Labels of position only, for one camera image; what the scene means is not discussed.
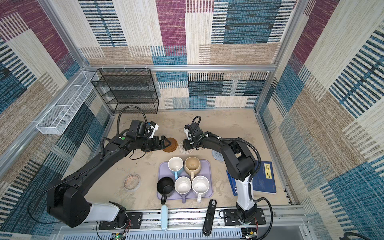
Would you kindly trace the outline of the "blue black stapler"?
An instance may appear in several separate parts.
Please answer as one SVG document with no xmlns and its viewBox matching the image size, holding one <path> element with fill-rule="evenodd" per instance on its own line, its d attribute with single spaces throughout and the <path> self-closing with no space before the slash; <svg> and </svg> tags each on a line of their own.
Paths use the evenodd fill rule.
<svg viewBox="0 0 384 240">
<path fill-rule="evenodd" d="M 237 193 L 237 185 L 236 185 L 236 181 L 235 181 L 234 178 L 232 178 L 232 176 L 230 175 L 230 173 L 229 173 L 228 171 L 227 171 L 227 175 L 228 175 L 228 179 L 229 179 L 229 183 L 230 183 L 230 186 L 231 186 L 233 195 L 234 195 L 234 196 L 237 196 L 238 193 Z"/>
</svg>

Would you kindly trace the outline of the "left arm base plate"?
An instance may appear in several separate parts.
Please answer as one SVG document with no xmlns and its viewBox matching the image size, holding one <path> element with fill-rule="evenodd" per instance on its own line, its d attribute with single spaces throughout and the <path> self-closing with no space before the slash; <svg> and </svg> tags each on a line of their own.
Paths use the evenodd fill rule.
<svg viewBox="0 0 384 240">
<path fill-rule="evenodd" d="M 127 219 L 121 227 L 114 222 L 101 221 L 98 230 L 128 230 L 141 227 L 143 212 L 126 212 L 126 216 Z"/>
</svg>

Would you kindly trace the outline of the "black mug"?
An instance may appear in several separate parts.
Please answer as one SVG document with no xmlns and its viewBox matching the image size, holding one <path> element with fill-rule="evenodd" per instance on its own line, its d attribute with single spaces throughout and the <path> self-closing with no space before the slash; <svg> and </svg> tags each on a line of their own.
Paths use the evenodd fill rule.
<svg viewBox="0 0 384 240">
<path fill-rule="evenodd" d="M 163 177 L 157 183 L 157 191 L 161 195 L 161 204 L 165 205 L 167 199 L 174 193 L 175 183 L 170 177 Z"/>
</svg>

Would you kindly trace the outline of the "blue book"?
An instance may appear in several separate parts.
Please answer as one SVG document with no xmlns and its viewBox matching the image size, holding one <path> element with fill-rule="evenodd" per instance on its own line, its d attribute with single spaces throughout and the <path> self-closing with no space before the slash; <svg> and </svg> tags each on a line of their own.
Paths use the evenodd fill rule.
<svg viewBox="0 0 384 240">
<path fill-rule="evenodd" d="M 267 194 L 277 193 L 272 162 L 262 161 L 259 171 L 253 177 L 253 190 Z"/>
</svg>

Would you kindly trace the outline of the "clear glass petri dish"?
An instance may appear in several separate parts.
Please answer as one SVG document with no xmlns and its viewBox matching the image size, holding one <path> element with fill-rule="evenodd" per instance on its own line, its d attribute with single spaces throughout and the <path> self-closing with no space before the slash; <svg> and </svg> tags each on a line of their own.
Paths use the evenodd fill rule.
<svg viewBox="0 0 384 240">
<path fill-rule="evenodd" d="M 130 174 L 124 180 L 123 187 L 128 192 L 135 192 L 141 186 L 141 178 L 137 174 Z"/>
</svg>

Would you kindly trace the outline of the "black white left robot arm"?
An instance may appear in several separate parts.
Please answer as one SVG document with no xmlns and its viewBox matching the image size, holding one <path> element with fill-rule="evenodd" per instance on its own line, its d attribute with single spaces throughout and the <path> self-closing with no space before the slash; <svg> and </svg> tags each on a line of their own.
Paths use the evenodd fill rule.
<svg viewBox="0 0 384 240">
<path fill-rule="evenodd" d="M 126 225 L 126 208 L 115 202 L 91 203 L 85 195 L 114 164 L 135 150 L 151 152 L 171 145 L 165 136 L 156 136 L 155 122 L 133 120 L 129 129 L 117 131 L 108 144 L 88 163 L 63 180 L 52 181 L 47 193 L 47 212 L 74 228 L 84 222 L 103 221 L 117 229 Z"/>
</svg>

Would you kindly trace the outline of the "light blue plastic bar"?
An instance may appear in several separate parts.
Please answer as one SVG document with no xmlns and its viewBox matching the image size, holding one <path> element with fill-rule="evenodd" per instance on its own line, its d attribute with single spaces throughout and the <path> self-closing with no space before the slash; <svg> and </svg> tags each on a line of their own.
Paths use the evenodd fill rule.
<svg viewBox="0 0 384 240">
<path fill-rule="evenodd" d="M 162 231 L 168 230 L 168 207 L 166 205 L 161 207 L 161 229 Z"/>
</svg>

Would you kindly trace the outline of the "white speckled mug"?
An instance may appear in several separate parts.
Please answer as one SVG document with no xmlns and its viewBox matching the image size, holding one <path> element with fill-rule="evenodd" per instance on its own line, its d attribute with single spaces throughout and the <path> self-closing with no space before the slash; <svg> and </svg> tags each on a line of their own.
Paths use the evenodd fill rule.
<svg viewBox="0 0 384 240">
<path fill-rule="evenodd" d="M 197 197 L 197 202 L 200 204 L 202 198 L 207 194 L 210 189 L 210 182 L 204 176 L 196 176 L 192 181 L 192 189 Z"/>
</svg>

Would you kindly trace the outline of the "lavender plastic tray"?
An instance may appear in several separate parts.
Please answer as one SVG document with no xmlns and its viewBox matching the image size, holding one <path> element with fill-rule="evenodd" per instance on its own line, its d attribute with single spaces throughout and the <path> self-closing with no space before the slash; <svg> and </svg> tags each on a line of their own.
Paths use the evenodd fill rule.
<svg viewBox="0 0 384 240">
<path fill-rule="evenodd" d="M 198 175 L 206 177 L 210 183 L 210 188 L 209 188 L 208 192 L 206 193 L 206 195 L 203 196 L 203 198 L 210 198 L 213 196 L 211 165 L 210 165 L 210 162 L 207 160 L 200 160 L 200 162 L 202 165 L 202 169 Z M 158 180 L 160 180 L 164 177 L 170 177 L 173 179 L 173 181 L 175 181 L 174 173 L 169 169 L 168 162 L 161 163 L 160 167 L 159 167 Z M 194 194 L 193 190 L 190 190 L 189 193 L 186 195 L 186 200 L 196 199 L 196 198 L 197 198 L 197 196 Z M 170 200 L 182 200 L 182 197 L 176 191 L 174 191 L 171 196 L 167 197 L 167 200 L 168 201 L 170 201 Z"/>
</svg>

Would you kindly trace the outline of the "multicolour woven round coaster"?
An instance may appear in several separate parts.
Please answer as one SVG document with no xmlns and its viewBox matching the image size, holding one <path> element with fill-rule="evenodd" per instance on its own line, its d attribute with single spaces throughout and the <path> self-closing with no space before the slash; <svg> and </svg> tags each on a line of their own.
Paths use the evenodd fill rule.
<svg viewBox="0 0 384 240">
<path fill-rule="evenodd" d="M 183 145 L 183 142 L 181 142 L 179 145 L 178 145 L 178 150 L 181 154 L 184 154 L 184 155 L 188 155 L 188 154 L 191 154 L 194 149 L 191 149 L 191 150 L 186 150 L 184 148 L 184 145 Z"/>
</svg>

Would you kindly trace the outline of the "white mug blue handle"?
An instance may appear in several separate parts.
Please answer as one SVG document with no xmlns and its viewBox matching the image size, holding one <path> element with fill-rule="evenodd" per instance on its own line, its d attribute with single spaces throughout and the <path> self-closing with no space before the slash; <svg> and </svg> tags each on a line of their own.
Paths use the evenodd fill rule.
<svg viewBox="0 0 384 240">
<path fill-rule="evenodd" d="M 180 157 L 173 157 L 168 161 L 168 168 L 177 180 L 184 170 L 184 161 Z"/>
</svg>

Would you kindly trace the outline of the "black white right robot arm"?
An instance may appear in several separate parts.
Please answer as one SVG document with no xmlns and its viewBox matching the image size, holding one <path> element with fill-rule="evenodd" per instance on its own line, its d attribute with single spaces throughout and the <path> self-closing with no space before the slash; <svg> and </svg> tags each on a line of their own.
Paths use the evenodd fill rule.
<svg viewBox="0 0 384 240">
<path fill-rule="evenodd" d="M 196 134 L 185 130 L 187 138 L 183 140 L 185 150 L 211 149 L 222 154 L 228 173 L 235 179 L 238 199 L 237 215 L 242 224 L 254 219 L 257 204 L 254 199 L 253 177 L 261 168 L 261 156 L 258 150 L 241 138 L 221 138 L 211 132 Z"/>
</svg>

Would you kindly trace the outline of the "blue-grey woven round coaster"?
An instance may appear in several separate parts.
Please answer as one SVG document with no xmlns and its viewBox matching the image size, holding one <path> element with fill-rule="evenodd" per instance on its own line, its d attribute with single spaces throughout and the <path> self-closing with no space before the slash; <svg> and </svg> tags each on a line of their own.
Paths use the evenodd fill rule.
<svg viewBox="0 0 384 240">
<path fill-rule="evenodd" d="M 215 160 L 220 161 L 220 162 L 224 161 L 224 157 L 223 157 L 223 155 L 221 153 L 212 150 L 212 155 L 213 155 Z"/>
</svg>

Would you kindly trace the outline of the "beige ceramic mug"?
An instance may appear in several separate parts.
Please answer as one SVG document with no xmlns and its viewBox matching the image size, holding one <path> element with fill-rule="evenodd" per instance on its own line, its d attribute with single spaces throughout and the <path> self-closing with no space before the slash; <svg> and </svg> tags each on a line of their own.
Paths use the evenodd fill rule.
<svg viewBox="0 0 384 240">
<path fill-rule="evenodd" d="M 191 181 L 200 173 L 201 168 L 201 162 L 196 157 L 189 157 L 184 162 L 184 170 L 190 176 Z"/>
</svg>

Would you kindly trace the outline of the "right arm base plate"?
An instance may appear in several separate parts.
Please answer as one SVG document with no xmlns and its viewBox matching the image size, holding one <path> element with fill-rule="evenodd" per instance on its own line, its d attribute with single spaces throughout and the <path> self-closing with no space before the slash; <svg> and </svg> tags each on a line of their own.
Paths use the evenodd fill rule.
<svg viewBox="0 0 384 240">
<path fill-rule="evenodd" d="M 248 211 L 242 213 L 236 209 L 224 209 L 219 213 L 220 217 L 224 219 L 225 226 L 241 226 L 241 225 L 266 225 L 266 218 L 264 211 L 257 208 L 256 211 Z"/>
</svg>

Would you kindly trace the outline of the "dark brown wooden coaster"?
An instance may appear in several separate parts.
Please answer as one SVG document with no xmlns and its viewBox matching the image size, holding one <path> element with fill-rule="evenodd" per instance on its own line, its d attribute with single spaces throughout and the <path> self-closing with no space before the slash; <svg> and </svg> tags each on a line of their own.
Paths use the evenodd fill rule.
<svg viewBox="0 0 384 240">
<path fill-rule="evenodd" d="M 171 153 L 175 151 L 178 147 L 178 142 L 174 138 L 167 138 L 166 144 L 167 144 L 167 147 L 163 149 L 163 151 L 166 153 Z"/>
</svg>

